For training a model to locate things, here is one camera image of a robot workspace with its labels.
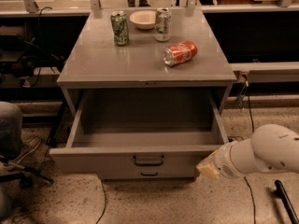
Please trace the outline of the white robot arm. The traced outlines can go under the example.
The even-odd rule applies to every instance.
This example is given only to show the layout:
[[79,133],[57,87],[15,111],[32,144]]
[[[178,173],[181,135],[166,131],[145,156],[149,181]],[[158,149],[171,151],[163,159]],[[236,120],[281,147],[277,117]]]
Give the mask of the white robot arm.
[[196,169],[209,178],[299,173],[299,134],[280,125],[263,125],[249,139],[222,145]]

